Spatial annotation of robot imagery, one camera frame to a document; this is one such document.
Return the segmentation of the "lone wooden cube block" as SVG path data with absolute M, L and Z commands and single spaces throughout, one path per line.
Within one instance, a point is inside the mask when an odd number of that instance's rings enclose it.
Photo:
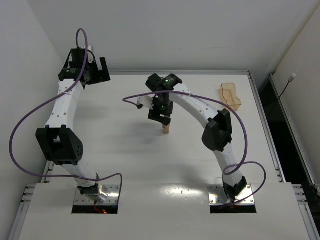
M 163 128 L 164 130 L 168 130 L 168 129 L 170 128 L 170 124 L 168 124 L 168 125 L 162 124 L 162 128 Z

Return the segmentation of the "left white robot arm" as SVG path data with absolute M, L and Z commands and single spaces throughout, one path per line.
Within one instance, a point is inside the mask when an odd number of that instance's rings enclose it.
M 98 182 L 99 175 L 83 159 L 83 143 L 73 131 L 78 101 L 85 87 L 110 80 L 105 58 L 100 58 L 99 69 L 96 60 L 89 60 L 89 54 L 91 51 L 85 48 L 71 49 L 58 75 L 58 98 L 51 116 L 35 136 L 45 159 L 75 176 L 81 195 L 102 204 L 108 197 L 107 188 Z

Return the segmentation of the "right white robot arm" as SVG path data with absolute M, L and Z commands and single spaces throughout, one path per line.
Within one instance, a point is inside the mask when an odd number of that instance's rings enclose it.
M 152 98 L 152 107 L 148 119 L 159 122 L 165 129 L 171 123 L 174 103 L 191 114 L 204 128 L 202 142 L 211 150 L 222 171 L 232 171 L 236 158 L 232 148 L 232 121 L 228 110 L 218 110 L 203 100 L 190 96 L 191 91 L 174 74 L 165 78 L 156 73 L 149 76 L 145 85 L 156 96 Z

